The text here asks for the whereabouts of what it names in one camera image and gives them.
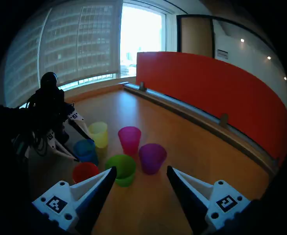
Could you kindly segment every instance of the window blind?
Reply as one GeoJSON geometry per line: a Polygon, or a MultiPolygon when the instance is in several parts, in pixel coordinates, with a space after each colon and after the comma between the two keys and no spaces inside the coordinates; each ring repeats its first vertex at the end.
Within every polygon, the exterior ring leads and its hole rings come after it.
{"type": "Polygon", "coordinates": [[[25,25],[12,41],[4,72],[4,95],[8,107],[16,107],[39,89],[37,53],[43,14],[25,25]]]}
{"type": "Polygon", "coordinates": [[[57,74],[58,86],[118,73],[122,4],[122,0],[71,1],[25,25],[7,54],[6,105],[25,103],[49,71],[57,74]]]}
{"type": "Polygon", "coordinates": [[[39,74],[58,85],[119,71],[122,1],[84,1],[53,8],[43,31],[39,74]]]}

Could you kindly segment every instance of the red partition wall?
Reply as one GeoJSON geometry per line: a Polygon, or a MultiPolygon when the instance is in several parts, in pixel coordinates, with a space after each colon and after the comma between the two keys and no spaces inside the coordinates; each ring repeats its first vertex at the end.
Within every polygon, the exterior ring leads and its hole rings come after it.
{"type": "Polygon", "coordinates": [[[254,75],[223,61],[179,52],[137,55],[136,83],[220,117],[274,159],[287,154],[287,109],[254,75]]]}

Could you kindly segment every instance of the red cup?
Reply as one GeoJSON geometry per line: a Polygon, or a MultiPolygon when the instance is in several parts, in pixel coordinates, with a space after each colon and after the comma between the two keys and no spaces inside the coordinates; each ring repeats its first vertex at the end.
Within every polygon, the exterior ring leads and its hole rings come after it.
{"type": "Polygon", "coordinates": [[[85,162],[79,163],[73,170],[73,180],[77,184],[99,174],[99,169],[95,164],[85,162]]]}
{"type": "Polygon", "coordinates": [[[138,152],[141,131],[137,127],[124,127],[120,129],[118,137],[126,155],[133,156],[138,152]]]}

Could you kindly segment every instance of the windowsill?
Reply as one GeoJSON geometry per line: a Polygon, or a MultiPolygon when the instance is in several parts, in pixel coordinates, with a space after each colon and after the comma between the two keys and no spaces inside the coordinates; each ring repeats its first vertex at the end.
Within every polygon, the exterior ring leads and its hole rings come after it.
{"type": "Polygon", "coordinates": [[[109,87],[113,85],[117,85],[122,82],[129,82],[129,83],[136,83],[136,77],[134,76],[127,76],[122,78],[115,78],[115,79],[103,79],[101,81],[91,81],[90,83],[86,84],[79,84],[75,87],[71,87],[69,90],[65,90],[65,99],[73,99],[74,97],[81,95],[83,93],[98,90],[104,87],[109,87]]]}

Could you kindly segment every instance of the purple cup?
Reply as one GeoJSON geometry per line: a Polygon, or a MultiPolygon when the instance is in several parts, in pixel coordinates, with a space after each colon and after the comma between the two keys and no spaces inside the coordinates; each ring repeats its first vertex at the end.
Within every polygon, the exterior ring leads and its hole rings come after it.
{"type": "Polygon", "coordinates": [[[158,144],[147,144],[140,148],[139,159],[143,172],[148,175],[157,173],[167,156],[166,150],[158,144]]]}

